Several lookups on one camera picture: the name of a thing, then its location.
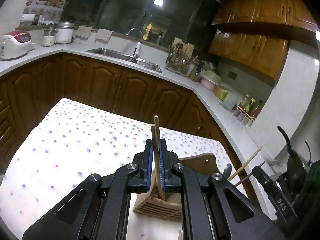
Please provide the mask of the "small glass jar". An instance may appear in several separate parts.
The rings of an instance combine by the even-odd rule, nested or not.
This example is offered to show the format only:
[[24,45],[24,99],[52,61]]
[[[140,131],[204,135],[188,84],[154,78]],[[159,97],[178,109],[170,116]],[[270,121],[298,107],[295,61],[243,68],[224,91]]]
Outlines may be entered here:
[[56,40],[57,29],[55,27],[49,27],[44,30],[43,39],[41,45],[43,47],[53,46]]

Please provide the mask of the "hanging dish cloth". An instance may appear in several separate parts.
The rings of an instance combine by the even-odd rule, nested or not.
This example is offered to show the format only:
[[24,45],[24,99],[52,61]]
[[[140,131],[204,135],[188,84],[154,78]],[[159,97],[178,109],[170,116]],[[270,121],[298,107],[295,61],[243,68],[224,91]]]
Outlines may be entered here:
[[79,26],[76,31],[76,37],[89,39],[92,32],[92,27]]
[[95,42],[100,42],[103,44],[108,44],[111,36],[113,34],[113,31],[107,30],[107,29],[98,29],[96,37],[95,37]]

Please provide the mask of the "wooden upper cabinets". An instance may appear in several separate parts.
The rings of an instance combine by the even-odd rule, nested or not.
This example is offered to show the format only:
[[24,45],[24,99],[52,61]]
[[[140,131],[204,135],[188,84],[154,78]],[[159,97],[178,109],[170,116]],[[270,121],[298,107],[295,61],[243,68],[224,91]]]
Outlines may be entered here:
[[212,26],[209,53],[270,83],[279,79],[291,41],[317,48],[318,26],[303,0],[228,0]]

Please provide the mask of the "white red rice cooker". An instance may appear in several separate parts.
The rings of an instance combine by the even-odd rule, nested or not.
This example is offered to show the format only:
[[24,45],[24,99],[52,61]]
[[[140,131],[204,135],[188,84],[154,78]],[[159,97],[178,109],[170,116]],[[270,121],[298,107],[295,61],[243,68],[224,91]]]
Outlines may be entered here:
[[27,31],[14,30],[1,36],[1,60],[11,60],[24,56],[35,49],[31,35]]

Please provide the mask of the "chrome faucet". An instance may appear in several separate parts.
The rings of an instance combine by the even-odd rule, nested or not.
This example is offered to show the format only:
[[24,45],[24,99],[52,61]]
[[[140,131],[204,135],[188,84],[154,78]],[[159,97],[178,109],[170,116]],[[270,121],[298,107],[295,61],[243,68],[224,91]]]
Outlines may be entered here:
[[134,49],[134,52],[133,52],[133,55],[132,57],[134,59],[137,59],[139,57],[139,54],[140,54],[140,48],[141,48],[141,45],[142,45],[142,38],[143,38],[143,33],[141,30],[137,29],[137,28],[131,28],[128,33],[126,34],[126,36],[131,36],[132,38],[135,39],[136,41],[136,46],[135,46],[135,49]]

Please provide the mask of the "yellow bottle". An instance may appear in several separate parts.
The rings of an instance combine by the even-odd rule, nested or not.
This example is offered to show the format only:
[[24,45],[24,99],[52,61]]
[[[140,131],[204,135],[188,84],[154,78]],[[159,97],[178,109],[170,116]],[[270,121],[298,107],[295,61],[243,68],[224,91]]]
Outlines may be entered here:
[[142,40],[148,41],[151,37],[152,31],[153,31],[153,23],[150,22],[146,27],[146,30],[145,30],[144,35],[142,37]]

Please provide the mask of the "condiment bottles rack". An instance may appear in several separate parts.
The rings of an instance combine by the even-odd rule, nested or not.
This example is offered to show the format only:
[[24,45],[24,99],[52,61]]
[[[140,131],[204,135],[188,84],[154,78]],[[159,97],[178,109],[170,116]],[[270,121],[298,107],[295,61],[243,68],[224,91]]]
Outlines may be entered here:
[[235,106],[233,116],[245,127],[251,127],[262,109],[263,101],[255,100],[249,94]]

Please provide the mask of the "yellow container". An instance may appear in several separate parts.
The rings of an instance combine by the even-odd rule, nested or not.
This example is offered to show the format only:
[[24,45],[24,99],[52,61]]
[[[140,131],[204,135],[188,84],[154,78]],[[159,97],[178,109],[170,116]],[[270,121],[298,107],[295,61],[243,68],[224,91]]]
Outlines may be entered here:
[[215,90],[214,90],[214,95],[222,100],[222,101],[225,101],[225,99],[227,98],[228,94],[230,93],[231,91],[226,88],[226,87],[223,87],[223,86],[216,86]]

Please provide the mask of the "white floral tablecloth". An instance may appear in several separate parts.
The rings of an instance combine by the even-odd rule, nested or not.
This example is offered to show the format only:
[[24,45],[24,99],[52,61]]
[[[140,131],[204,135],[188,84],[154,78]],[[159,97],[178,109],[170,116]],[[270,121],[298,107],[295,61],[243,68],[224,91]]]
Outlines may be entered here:
[[90,174],[114,173],[150,138],[147,123],[61,99],[12,158],[1,183],[1,219],[21,239]]

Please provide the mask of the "metal spoon in holder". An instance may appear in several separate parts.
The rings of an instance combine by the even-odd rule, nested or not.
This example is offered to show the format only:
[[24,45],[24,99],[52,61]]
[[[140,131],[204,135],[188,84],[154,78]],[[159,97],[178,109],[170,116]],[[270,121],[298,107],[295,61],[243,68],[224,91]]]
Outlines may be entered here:
[[223,176],[228,179],[231,175],[231,172],[232,172],[232,165],[230,163],[228,163],[224,170],[223,170]]

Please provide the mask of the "wooden slatted utensil holder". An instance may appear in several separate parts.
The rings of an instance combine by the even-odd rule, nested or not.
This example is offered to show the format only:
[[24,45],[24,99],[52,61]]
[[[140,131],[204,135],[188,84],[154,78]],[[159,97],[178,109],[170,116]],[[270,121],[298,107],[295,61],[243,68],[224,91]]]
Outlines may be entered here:
[[[193,157],[180,158],[179,162],[193,168],[197,173],[210,175],[218,171],[216,157],[203,153]],[[133,212],[146,216],[180,222],[182,220],[181,198],[178,193],[166,193],[165,200],[158,197],[155,171],[152,172],[151,187],[148,193],[137,196]]]

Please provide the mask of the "dark wooden lower cabinets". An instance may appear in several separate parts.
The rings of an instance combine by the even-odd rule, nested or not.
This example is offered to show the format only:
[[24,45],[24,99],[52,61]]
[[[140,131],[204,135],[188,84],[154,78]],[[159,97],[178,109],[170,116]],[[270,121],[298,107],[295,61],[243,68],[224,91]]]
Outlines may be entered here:
[[62,98],[221,142],[241,162],[195,90],[115,63],[58,53],[1,76],[1,172],[31,130]]

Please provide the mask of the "steel kitchen sink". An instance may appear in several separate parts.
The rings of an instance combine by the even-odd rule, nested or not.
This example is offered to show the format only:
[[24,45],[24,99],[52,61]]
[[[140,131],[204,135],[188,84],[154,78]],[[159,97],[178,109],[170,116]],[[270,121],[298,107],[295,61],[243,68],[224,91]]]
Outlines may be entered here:
[[155,63],[146,61],[144,59],[138,58],[137,56],[127,55],[127,54],[124,54],[121,52],[117,52],[117,51],[109,50],[109,49],[105,49],[105,48],[91,49],[91,50],[87,50],[86,52],[98,54],[101,56],[108,56],[108,57],[112,57],[112,58],[119,59],[119,60],[124,60],[127,62],[131,62],[131,63],[137,64],[137,65],[140,65],[143,68],[153,70],[158,73],[162,73],[162,70],[158,64],[155,64]]

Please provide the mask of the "green pink stacked bowls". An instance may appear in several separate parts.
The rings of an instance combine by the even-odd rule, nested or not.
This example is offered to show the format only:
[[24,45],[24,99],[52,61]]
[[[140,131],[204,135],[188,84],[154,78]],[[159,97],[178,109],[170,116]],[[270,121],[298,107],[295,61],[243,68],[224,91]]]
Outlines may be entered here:
[[212,70],[205,70],[202,73],[200,84],[212,92],[221,85],[222,79]]

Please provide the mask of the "black wok pan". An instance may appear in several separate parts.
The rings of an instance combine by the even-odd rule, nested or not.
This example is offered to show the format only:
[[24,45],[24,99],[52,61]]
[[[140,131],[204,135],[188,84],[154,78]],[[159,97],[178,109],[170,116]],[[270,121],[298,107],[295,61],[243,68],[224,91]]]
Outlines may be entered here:
[[311,159],[306,161],[293,149],[287,133],[280,126],[277,126],[277,129],[286,141],[289,154],[286,172],[276,180],[280,189],[291,202],[294,202],[300,194],[319,192],[319,165],[313,163]]

